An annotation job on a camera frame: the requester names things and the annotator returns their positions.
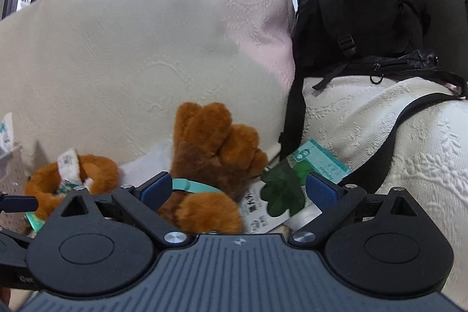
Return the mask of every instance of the stuffed animal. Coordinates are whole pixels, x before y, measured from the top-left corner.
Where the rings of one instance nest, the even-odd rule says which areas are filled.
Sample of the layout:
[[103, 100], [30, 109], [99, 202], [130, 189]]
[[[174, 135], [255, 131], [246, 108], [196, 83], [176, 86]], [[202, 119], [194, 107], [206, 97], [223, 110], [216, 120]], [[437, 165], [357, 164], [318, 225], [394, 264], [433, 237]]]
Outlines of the stuffed animal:
[[173, 191], [158, 214], [187, 233], [241, 233], [237, 203], [247, 180], [268, 163], [258, 148], [253, 127], [232, 124], [221, 103], [184, 103], [174, 125], [174, 160], [170, 174], [215, 187], [222, 192]]
[[[118, 186], [119, 171], [117, 164], [108, 158], [95, 155], [78, 156], [81, 181], [93, 179], [91, 194], [110, 193]], [[39, 207], [36, 216], [45, 221], [65, 198], [56, 194], [60, 185], [57, 162], [50, 163], [37, 170], [26, 184], [24, 193], [37, 198]]]

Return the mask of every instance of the wet wipes package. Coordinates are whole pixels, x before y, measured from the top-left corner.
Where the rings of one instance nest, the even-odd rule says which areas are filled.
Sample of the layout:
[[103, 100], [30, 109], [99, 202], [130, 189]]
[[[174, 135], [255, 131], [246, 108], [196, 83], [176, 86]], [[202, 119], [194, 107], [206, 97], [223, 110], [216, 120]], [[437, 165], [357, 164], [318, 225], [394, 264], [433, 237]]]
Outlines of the wet wipes package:
[[0, 122], [0, 179], [6, 176], [6, 164], [12, 156], [14, 142], [13, 116], [8, 113]]
[[351, 173], [324, 147], [309, 140], [249, 187], [239, 206], [245, 231], [267, 233], [282, 223], [296, 230], [317, 217], [320, 210], [305, 192], [310, 172], [335, 184]]

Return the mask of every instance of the metal ring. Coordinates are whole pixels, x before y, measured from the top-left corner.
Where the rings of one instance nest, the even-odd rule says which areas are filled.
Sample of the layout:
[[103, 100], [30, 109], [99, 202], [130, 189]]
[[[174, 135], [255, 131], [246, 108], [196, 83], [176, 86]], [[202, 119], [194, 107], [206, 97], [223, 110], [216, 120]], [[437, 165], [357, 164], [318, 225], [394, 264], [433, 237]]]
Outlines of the metal ring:
[[383, 74], [381, 74], [381, 78], [379, 81], [375, 82], [373, 79], [372, 79], [372, 76], [369, 76], [369, 78], [371, 79], [371, 82], [374, 84], [374, 85], [378, 85], [380, 84], [382, 81], [383, 81]]

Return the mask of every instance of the plush toy paw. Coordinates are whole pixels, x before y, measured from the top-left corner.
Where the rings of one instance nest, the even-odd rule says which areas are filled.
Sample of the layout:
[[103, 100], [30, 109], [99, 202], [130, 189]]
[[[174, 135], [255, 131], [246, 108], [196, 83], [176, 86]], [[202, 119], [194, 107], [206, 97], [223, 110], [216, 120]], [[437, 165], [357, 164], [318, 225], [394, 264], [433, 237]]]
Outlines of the plush toy paw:
[[237, 202], [247, 180], [268, 163], [258, 148], [257, 131], [232, 124], [229, 110], [216, 102], [203, 107], [184, 103], [175, 119], [171, 176], [211, 185], [224, 194], [174, 191], [158, 214], [188, 233], [241, 233]]
[[237, 204], [223, 193], [187, 195], [177, 209], [176, 222], [187, 233], [242, 233], [242, 220]]

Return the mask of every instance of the green leaf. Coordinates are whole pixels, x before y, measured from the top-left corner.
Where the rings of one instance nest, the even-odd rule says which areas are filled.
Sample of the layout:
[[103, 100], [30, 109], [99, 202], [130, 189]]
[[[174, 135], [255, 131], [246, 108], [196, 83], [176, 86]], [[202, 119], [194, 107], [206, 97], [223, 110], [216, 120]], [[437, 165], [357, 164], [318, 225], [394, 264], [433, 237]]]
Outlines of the green leaf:
[[300, 183], [302, 185], [305, 185], [306, 183], [306, 177], [307, 175], [310, 173], [310, 171], [313, 169], [309, 162], [306, 161], [306, 160], [303, 160], [299, 163], [297, 163], [295, 166], [294, 166], [294, 172], [296, 172], [296, 174], [298, 175], [299, 179], [300, 179]]
[[268, 202], [267, 212], [270, 216], [278, 217], [287, 209], [293, 216], [304, 208], [306, 198], [300, 186], [301, 180], [287, 161], [262, 174], [261, 180], [265, 185], [260, 191], [260, 198]]

